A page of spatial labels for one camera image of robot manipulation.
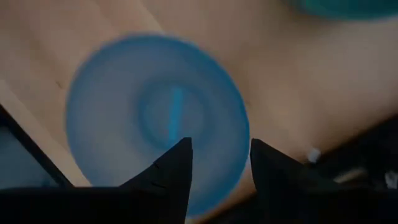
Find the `blue stripe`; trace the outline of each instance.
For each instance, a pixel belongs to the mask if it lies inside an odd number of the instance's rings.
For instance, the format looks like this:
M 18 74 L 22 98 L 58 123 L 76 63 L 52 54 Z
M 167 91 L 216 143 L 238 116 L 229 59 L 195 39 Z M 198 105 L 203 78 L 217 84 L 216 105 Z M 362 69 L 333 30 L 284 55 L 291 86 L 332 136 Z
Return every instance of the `blue stripe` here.
M 177 140 L 178 129 L 180 128 L 182 112 L 182 89 L 175 87 L 172 89 L 172 103 L 170 107 L 169 123 L 169 146 L 172 147 Z

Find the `white speck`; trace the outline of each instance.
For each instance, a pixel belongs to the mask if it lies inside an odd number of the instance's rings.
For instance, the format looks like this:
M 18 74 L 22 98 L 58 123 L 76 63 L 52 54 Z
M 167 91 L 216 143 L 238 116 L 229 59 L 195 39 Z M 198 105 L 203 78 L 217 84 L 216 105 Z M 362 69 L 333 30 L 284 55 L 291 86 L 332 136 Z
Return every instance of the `white speck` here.
M 384 174 L 386 178 L 386 184 L 388 189 L 396 189 L 398 186 L 398 173 L 390 170 Z
M 311 163 L 317 163 L 317 160 L 321 156 L 321 151 L 313 148 L 310 153 L 308 153 L 308 161 Z

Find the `black object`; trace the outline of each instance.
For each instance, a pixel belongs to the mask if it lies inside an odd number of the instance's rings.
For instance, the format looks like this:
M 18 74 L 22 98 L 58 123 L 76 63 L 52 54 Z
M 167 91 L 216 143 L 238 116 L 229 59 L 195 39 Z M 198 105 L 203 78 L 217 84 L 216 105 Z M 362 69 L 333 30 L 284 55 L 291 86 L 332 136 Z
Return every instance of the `black object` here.
M 50 174 L 61 187 L 73 187 L 54 163 L 43 153 L 36 143 L 25 133 L 12 116 L 0 105 L 0 126 L 6 126 L 33 158 Z
M 397 145 L 398 116 L 342 144 L 311 168 L 253 140 L 251 162 L 257 193 L 207 223 L 396 219 L 397 192 L 387 189 L 384 175 L 398 171 Z M 331 181 L 359 167 L 367 172 L 366 178 L 354 185 Z
M 0 113 L 3 120 L 6 118 L 3 123 L 11 127 L 18 140 L 63 186 L 0 191 L 3 219 L 76 217 L 91 221 L 117 218 L 133 223 L 184 223 L 192 180 L 190 138 L 182 139 L 152 166 L 120 187 L 75 188 L 4 108 L 0 108 Z M 342 147 L 343 151 L 336 150 L 337 154 L 322 158 L 311 169 L 253 139 L 251 165 L 257 193 L 208 223 L 265 223 L 281 219 L 334 223 L 396 218 L 395 190 L 377 188 L 374 181 L 368 185 L 345 186 L 331 179 L 356 166 L 368 168 L 372 180 L 380 180 L 385 171 L 396 170 L 397 133 L 395 117 L 365 133 L 365 139 L 350 141 Z M 342 159 L 342 154 L 349 159 Z
M 131 223 L 184 223 L 192 181 L 192 143 L 184 138 L 120 187 L 0 191 L 2 218 L 117 218 Z

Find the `light wood tabletop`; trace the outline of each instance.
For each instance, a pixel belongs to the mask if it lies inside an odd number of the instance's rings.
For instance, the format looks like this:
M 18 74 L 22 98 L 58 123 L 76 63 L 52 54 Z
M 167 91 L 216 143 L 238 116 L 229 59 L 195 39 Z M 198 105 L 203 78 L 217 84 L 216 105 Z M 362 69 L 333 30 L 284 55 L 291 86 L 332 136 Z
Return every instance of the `light wood tabletop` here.
M 89 183 L 64 128 L 75 71 L 107 41 L 148 32 L 212 55 L 245 100 L 251 137 L 300 161 L 397 113 L 398 18 L 331 21 L 281 0 L 3 0 L 0 103 L 76 185 Z M 246 168 L 204 217 L 254 192 Z

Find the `blue plastic bowl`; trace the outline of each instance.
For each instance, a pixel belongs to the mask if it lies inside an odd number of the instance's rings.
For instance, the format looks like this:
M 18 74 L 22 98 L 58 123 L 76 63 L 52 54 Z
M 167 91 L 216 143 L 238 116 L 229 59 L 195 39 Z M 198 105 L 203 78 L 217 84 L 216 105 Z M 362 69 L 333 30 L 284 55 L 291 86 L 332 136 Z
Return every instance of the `blue plastic bowl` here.
M 396 0 L 293 0 L 305 11 L 335 19 L 376 19 L 398 13 Z
M 95 52 L 72 83 L 66 125 L 72 154 L 94 186 L 119 186 L 192 137 L 188 216 L 229 194 L 249 153 L 248 118 L 228 74 L 192 44 L 156 35 Z

